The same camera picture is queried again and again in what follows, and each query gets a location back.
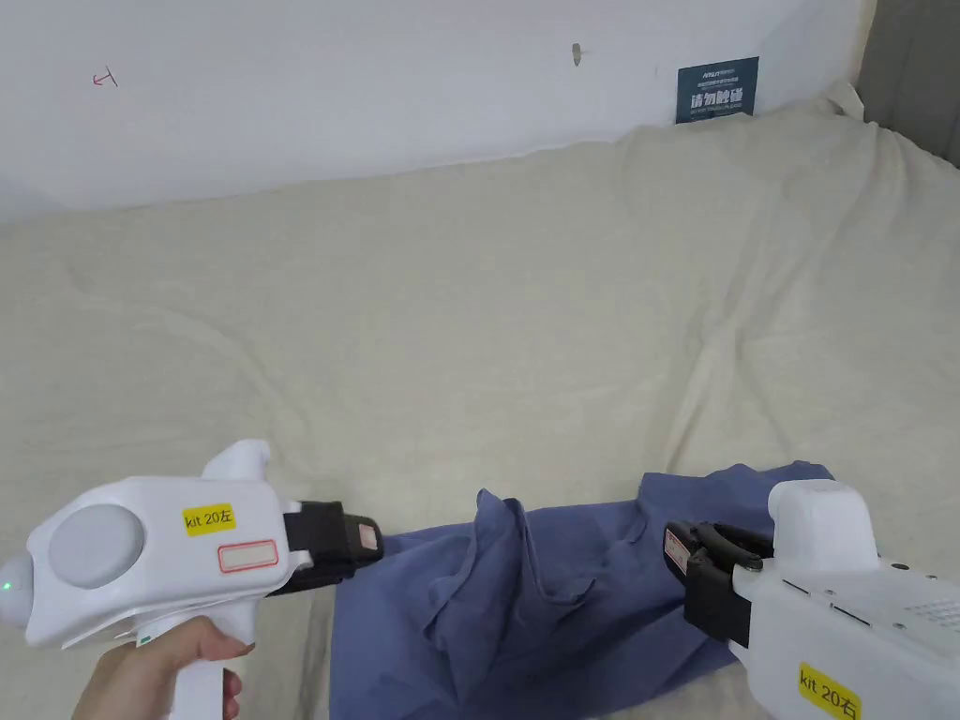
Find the white sticker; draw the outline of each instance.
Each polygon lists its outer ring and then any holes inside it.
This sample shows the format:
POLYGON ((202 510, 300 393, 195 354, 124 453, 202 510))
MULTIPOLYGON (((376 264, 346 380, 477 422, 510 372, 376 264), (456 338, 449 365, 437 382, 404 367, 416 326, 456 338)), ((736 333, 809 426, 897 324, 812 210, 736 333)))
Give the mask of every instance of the white sticker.
POLYGON ((690 551, 684 547, 684 544, 677 540, 677 536, 669 530, 663 535, 663 552, 672 560, 680 571, 686 574, 686 561, 690 559, 690 551))
POLYGON ((241 542, 236 545, 221 545, 219 548, 220 571, 224 574, 273 567, 280 562, 273 540, 241 542))
POLYGON ((360 544, 368 550, 377 548, 376 531, 370 525, 360 525, 360 544))

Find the dark blue sign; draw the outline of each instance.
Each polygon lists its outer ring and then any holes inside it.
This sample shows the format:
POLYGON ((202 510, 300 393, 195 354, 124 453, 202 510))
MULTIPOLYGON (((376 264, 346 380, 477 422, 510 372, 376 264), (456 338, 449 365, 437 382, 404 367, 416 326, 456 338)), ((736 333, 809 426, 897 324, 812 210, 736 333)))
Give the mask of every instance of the dark blue sign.
POLYGON ((677 123, 710 117, 754 114, 760 58, 682 67, 677 73, 677 123))

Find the human hand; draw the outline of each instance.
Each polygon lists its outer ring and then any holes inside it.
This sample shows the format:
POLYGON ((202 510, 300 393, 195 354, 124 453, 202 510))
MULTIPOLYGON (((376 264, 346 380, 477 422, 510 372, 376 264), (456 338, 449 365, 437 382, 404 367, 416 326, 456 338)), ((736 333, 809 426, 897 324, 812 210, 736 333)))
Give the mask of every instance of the human hand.
MULTIPOLYGON (((229 660, 253 649, 195 617, 141 647, 114 648, 100 658, 73 720, 159 720, 170 711, 177 673, 196 660, 229 660)), ((239 712, 240 678, 224 673, 224 718, 239 712)))

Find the device handle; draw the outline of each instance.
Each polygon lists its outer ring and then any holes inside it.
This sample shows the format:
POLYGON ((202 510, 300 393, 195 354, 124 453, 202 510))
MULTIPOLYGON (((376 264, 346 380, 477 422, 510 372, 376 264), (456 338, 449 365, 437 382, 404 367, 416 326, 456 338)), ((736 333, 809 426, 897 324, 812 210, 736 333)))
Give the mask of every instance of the device handle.
MULTIPOLYGON (((225 603, 194 612, 161 617, 137 630, 137 645, 151 641, 199 615, 206 615, 226 635, 253 642, 257 600, 225 603)), ((177 674, 169 720, 221 720, 224 716, 224 668, 221 661, 198 660, 177 674)))
POLYGON ((169 720, 219 720, 224 716, 224 664, 198 660, 177 674, 169 720))

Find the red mark on wall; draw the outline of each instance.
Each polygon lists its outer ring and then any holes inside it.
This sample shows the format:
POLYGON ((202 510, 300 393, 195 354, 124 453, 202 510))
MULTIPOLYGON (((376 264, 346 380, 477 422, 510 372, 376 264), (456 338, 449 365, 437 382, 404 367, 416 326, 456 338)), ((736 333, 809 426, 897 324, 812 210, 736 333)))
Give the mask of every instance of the red mark on wall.
POLYGON ((104 67, 107 69, 107 74, 106 74, 104 77, 102 77, 102 78, 98 78, 98 77, 97 77, 97 74, 94 73, 94 74, 93 74, 93 84, 95 84, 95 85, 102 85, 102 84, 104 83, 104 80, 106 80, 107 78, 110 78, 110 80, 113 82, 113 86, 114 86, 114 87, 119 87, 120 85, 118 85, 117 82, 113 79, 113 73, 110 72, 110 68, 107 67, 106 65, 104 65, 104 67))

